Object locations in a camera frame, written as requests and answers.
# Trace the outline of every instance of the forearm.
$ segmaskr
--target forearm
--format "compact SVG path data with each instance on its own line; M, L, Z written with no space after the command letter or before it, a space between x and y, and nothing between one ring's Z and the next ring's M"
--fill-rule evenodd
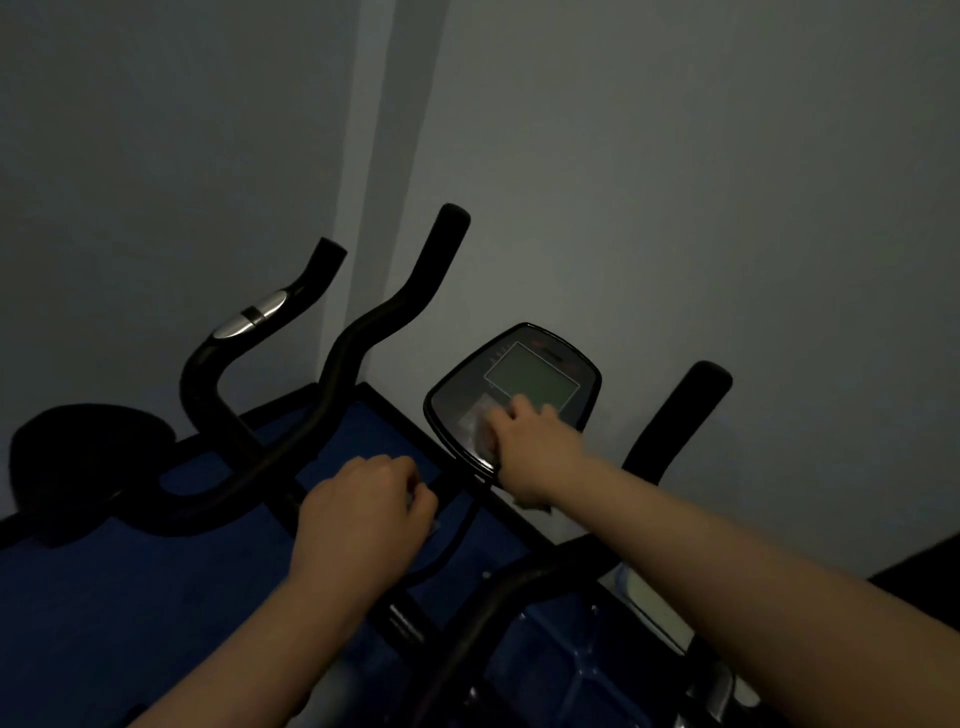
M356 613L284 582L135 728L283 725L359 625Z
M871 585L590 460L556 504L800 725L960 715L960 636Z

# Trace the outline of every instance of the black handlebar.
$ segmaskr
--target black handlebar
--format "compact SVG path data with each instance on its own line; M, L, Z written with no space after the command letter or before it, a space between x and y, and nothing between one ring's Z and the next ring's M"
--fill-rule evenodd
M224 370L271 334L293 321L323 294L345 252L322 240L303 274L288 288L276 311L244 312L237 333L214 332L187 361L180 398L194 426L209 438L237 472L220 485L189 496L155 486L117 504L129 525L163 536L191 536L234 521L251 511L274 487L286 487L336 431L347 411L364 355L372 346L415 319L430 303L467 234L470 218L460 207L441 207L409 279L388 301L365 314L337 337L320 376L317 400L303 420L270 447L217 394ZM296 511L296 498L280 501ZM280 518L296 523L296 512Z
M722 367L694 364L643 429L623 469L660 483L670 462L733 385ZM392 725L439 728L464 703L514 618L529 604L594 581L620 561L593 535L514 561L485 581L428 647Z

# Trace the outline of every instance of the white wall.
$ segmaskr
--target white wall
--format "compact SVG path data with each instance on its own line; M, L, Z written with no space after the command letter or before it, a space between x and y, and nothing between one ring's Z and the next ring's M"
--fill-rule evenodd
M620 460L698 358L736 383L671 490L868 574L960 524L958 12L452 0L388 295L448 280L369 380L427 389L530 320L589 355Z
M0 26L0 445L48 407L173 424L180 367L334 223L355 3L12 0ZM319 309L239 361L237 409L309 382ZM0 515L12 510L0 486Z

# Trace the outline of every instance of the blue mat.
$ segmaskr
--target blue mat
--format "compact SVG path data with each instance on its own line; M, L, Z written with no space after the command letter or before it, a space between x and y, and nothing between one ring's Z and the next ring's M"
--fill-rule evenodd
M258 430L269 441L290 414ZM310 487L355 455L427 460L367 405L351 406L340 429L299 479ZM204 490L228 474L209 453L163 477L171 491ZM469 505L460 495L415 568L432 560ZM0 551L0 722L105 728L129 707L150 704L198 664L270 593L286 572L292 541L264 507L216 531L181 539L149 536L111 520L79 542L48 550L25 542ZM413 596L439 625L483 578L526 552L481 510L450 564ZM634 640L609 610L577 595L528 609L495 653L487 677L535 728L646 726L662 713L662 645ZM331 672L350 675L342 725L382 726L409 678L394 651L364 625ZM621 673L637 690L611 675Z

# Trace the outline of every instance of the exercise bike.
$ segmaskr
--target exercise bike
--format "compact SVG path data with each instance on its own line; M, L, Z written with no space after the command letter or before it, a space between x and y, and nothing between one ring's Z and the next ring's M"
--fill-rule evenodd
M347 413L366 353L413 321L443 282L469 226L469 216L444 205L404 285L337 338L313 402L301 421L264 445L220 398L227 367L315 303L333 281L346 252L322 239L302 274L290 285L217 328L187 360L180 400L190 421L233 473L194 495L175 495L158 482L111 487L84 511L113 516L157 536L192 536L235 521L261 503L291 534L305 491L297 473L324 447ZM541 544L492 573L441 630L409 590L439 572L496 485L496 459L482 433L483 413L523 392L535 404L550 402L561 419L582 430L600 390L599 370L572 344L544 328L517 325L492 339L426 394L424 415L452 455L451 477L473 498L456 536L435 562L407 574L369 614L369 622L410 663L414 677L390 724L402 728L521 725L496 694L484 671L511 623L530 604L587 585L614 569L619 558L592 535L558 546ZM695 364L640 434L623 468L658 483L666 468L732 386L715 364ZM705 643L688 650L689 670L676 688L676 725L721 724L731 706L732 674Z

